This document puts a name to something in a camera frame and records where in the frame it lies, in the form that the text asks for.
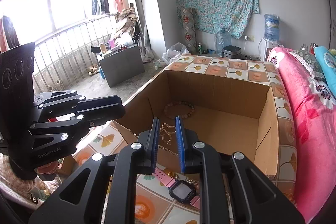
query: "blue bottle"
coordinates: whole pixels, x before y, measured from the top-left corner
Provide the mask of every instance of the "blue bottle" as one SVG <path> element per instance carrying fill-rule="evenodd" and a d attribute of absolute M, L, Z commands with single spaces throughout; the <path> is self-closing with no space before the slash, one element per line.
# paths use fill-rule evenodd
<path fill-rule="evenodd" d="M 270 42 L 278 42 L 280 39 L 280 17 L 278 15 L 265 14 L 264 38 Z"/>

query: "plastic bottle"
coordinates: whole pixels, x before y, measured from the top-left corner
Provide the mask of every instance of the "plastic bottle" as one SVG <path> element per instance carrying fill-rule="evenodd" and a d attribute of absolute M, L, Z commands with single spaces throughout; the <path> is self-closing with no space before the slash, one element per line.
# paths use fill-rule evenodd
<path fill-rule="evenodd" d="M 216 53 L 221 56 L 224 47 L 231 45 L 232 36 L 222 28 L 215 34 Z"/>
<path fill-rule="evenodd" d="M 280 17 L 278 15 L 265 14 L 264 38 L 270 42 L 278 42 L 280 38 Z"/>

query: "plastic bag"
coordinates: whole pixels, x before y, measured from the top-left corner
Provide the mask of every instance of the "plastic bag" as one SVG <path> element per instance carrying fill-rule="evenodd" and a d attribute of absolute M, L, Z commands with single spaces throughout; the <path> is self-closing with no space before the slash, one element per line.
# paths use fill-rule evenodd
<path fill-rule="evenodd" d="M 182 43 L 176 43 L 162 55 L 162 60 L 167 65 L 169 65 L 170 63 L 176 61 L 182 54 L 190 54 L 190 53 L 185 45 L 183 45 Z"/>
<path fill-rule="evenodd" d="M 128 33 L 122 33 L 120 35 L 120 38 L 117 38 L 115 40 L 115 45 L 116 46 L 121 45 L 122 47 L 125 47 L 125 46 L 129 47 L 133 45 L 133 39 Z"/>

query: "smartwatch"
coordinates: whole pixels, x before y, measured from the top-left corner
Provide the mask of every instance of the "smartwatch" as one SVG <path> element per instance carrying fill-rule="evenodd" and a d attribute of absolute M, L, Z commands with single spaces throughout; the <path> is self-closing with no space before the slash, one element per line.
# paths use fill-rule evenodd
<path fill-rule="evenodd" d="M 200 197 L 193 185 L 184 180 L 175 180 L 159 168 L 155 168 L 153 175 L 169 189 L 169 195 L 172 198 L 182 204 L 190 204 L 197 209 L 200 208 Z"/>

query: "gray pillow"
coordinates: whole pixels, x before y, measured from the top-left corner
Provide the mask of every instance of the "gray pillow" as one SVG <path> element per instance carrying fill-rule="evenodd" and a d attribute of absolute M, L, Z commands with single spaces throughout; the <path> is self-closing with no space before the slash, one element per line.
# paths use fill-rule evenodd
<path fill-rule="evenodd" d="M 290 52 L 310 73 L 310 76 L 318 81 L 326 83 L 321 65 L 315 58 L 315 55 L 303 50 L 294 50 Z"/>

